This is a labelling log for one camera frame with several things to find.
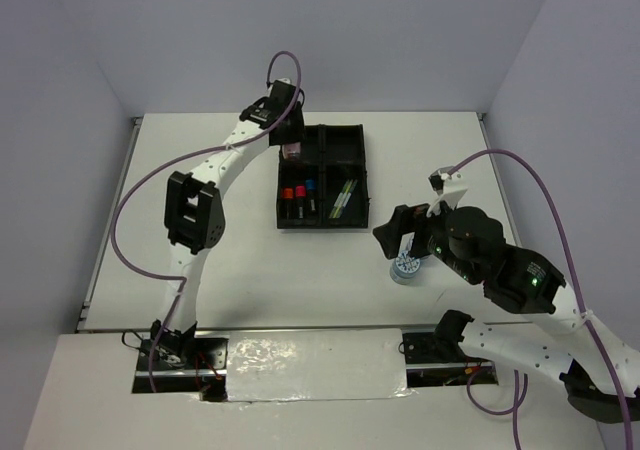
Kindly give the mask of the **pink bottle of pens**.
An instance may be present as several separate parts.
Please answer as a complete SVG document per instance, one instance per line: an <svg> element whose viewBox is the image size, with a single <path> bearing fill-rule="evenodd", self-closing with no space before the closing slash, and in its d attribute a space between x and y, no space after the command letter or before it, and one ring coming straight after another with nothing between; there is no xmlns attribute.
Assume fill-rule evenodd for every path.
<svg viewBox="0 0 640 450"><path fill-rule="evenodd" d="M298 161L302 155L302 145L300 142L282 145L281 154L286 161Z"/></svg>

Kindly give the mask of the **blue slim pen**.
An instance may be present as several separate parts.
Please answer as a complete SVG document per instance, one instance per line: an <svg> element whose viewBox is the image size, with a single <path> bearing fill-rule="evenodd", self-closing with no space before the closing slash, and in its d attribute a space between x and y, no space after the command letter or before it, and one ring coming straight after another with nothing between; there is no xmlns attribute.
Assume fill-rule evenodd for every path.
<svg viewBox="0 0 640 450"><path fill-rule="evenodd" d="M353 180L352 181L351 186L350 186L349 190L347 191L347 193L345 195L345 199L343 201L343 206L345 206L345 207L347 206L347 204L349 202L349 199L351 198L352 194L354 193L354 190L355 190L357 184L358 184L358 180Z"/></svg>

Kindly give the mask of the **green slim pen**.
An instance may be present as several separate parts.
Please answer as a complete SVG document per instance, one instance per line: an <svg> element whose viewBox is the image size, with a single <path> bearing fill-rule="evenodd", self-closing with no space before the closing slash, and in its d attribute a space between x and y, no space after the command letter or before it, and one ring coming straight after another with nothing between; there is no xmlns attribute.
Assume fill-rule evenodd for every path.
<svg viewBox="0 0 640 450"><path fill-rule="evenodd" d="M341 195L340 195L340 200L339 200L339 203L338 203L338 207L341 207L343 205L343 201L345 199L345 195L346 195L347 191L349 190L352 181L353 181L353 179L350 179L350 180L348 180L346 182L346 184L344 186L344 189L343 189L343 191L341 192Z"/></svg>

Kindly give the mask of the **blue tip black highlighter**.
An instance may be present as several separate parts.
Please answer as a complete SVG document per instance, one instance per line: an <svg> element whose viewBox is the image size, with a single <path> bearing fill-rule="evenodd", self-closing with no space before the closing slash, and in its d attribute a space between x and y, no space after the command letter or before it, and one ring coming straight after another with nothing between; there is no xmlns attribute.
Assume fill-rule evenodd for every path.
<svg viewBox="0 0 640 450"><path fill-rule="evenodd" d="M316 215L317 214L317 200L316 200L316 193L314 190L307 190L306 191L306 202L307 202L307 207L308 207L308 213L310 215Z"/></svg>

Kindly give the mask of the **pink tip black highlighter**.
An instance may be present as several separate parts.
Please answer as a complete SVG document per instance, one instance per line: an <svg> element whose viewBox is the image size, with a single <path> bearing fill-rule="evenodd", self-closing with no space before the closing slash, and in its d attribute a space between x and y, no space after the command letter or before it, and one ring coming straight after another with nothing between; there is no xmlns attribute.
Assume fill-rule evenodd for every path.
<svg viewBox="0 0 640 450"><path fill-rule="evenodd" d="M295 198L295 218L299 220L303 220L305 218L305 198L304 197L296 197Z"/></svg>

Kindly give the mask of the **orange tip black highlighter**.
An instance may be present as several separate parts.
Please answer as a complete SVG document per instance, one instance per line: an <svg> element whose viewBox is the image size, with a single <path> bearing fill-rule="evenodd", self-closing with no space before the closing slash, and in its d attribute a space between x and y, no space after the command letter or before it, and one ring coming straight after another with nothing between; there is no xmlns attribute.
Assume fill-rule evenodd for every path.
<svg viewBox="0 0 640 450"><path fill-rule="evenodd" d="M284 199L283 202L283 214L284 220L291 220L295 217L295 203L292 199Z"/></svg>

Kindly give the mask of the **pink highlighter cap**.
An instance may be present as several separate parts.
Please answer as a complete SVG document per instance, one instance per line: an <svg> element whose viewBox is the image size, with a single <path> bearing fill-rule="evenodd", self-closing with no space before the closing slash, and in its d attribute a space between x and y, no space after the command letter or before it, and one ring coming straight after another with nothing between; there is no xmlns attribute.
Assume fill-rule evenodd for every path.
<svg viewBox="0 0 640 450"><path fill-rule="evenodd" d="M295 198L304 199L306 197L306 188L303 185L295 187Z"/></svg>

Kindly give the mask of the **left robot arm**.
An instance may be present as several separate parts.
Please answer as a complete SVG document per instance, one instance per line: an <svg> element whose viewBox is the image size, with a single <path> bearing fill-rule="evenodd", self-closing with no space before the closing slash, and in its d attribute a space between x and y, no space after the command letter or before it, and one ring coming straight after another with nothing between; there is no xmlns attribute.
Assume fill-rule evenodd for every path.
<svg viewBox="0 0 640 450"><path fill-rule="evenodd" d="M304 135L300 90L288 79L244 109L219 150L167 181L164 226L170 269L161 316L150 329L151 352L171 367L189 366L196 355L197 295L204 264L226 228L223 199L257 156L271 146L299 142Z"/></svg>

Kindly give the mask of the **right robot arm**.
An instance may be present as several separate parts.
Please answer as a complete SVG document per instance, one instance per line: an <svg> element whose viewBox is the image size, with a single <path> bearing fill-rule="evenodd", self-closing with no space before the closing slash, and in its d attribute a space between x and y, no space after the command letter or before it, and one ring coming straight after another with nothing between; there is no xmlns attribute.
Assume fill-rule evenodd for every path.
<svg viewBox="0 0 640 450"><path fill-rule="evenodd" d="M457 361L475 357L542 375L565 389L569 404L601 423L639 419L639 353L601 321L581 314L575 291L543 255L506 242L502 224L477 207L428 205L394 209L373 235L387 259L411 234L409 254L433 256L491 303L520 315L550 337L537 345L504 333L460 310L448 310L419 349Z"/></svg>

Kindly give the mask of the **black compartment tray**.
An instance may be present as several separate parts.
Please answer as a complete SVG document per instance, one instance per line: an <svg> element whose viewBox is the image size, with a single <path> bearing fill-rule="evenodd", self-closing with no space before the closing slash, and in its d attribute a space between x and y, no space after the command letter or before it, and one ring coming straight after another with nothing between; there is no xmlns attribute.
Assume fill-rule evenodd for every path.
<svg viewBox="0 0 640 450"><path fill-rule="evenodd" d="M276 191L276 227L280 230L351 230L369 226L370 198L367 183L365 133L361 124L309 125L301 143L302 155L298 161L279 157ZM284 220L283 188L316 182L317 214L310 215L305 197L305 218ZM350 179L358 184L342 215L330 219L338 205L341 192Z"/></svg>

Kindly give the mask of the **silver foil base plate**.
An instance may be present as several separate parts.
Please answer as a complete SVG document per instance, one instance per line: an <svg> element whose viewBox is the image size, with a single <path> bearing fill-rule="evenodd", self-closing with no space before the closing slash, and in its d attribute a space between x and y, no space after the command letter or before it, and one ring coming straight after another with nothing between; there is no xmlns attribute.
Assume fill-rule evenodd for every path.
<svg viewBox="0 0 640 450"><path fill-rule="evenodd" d="M405 397L398 329L234 333L226 391L231 402L379 400Z"/></svg>

